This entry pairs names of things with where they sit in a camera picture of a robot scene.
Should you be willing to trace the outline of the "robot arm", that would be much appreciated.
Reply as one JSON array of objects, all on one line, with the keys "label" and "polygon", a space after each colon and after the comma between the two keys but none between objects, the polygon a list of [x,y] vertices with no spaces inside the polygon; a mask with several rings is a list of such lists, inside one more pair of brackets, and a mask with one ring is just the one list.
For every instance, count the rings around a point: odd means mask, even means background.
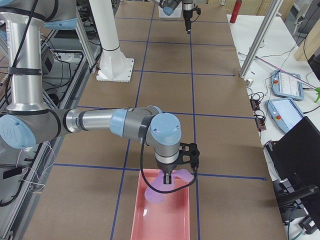
[{"label": "robot arm", "polygon": [[182,131],[176,116],[156,106],[80,111],[51,110],[44,104],[40,30],[74,29],[76,10],[74,0],[1,1],[11,77],[11,103],[0,119],[2,139],[12,148],[23,149],[70,133],[108,129],[152,146],[161,173],[150,187],[168,189],[182,159]]},{"label": "robot arm", "polygon": [[182,3],[182,15],[185,22],[185,30],[188,35],[191,34],[193,12],[197,11],[193,0],[151,0],[154,4],[163,9],[167,16],[173,14],[174,10]]}]

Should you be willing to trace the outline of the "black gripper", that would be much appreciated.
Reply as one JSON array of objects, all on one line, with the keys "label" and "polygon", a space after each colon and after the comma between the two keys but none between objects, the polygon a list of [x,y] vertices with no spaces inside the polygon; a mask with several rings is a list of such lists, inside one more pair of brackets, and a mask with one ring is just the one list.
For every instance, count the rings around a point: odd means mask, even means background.
[{"label": "black gripper", "polygon": [[191,33],[192,28],[192,22],[191,18],[193,17],[193,11],[192,10],[182,10],[182,15],[185,21],[185,30],[188,34]]},{"label": "black gripper", "polygon": [[181,160],[176,160],[172,163],[163,163],[156,160],[157,167],[164,173],[163,176],[163,184],[164,185],[171,185],[172,184],[172,171],[179,165],[182,165]]}]

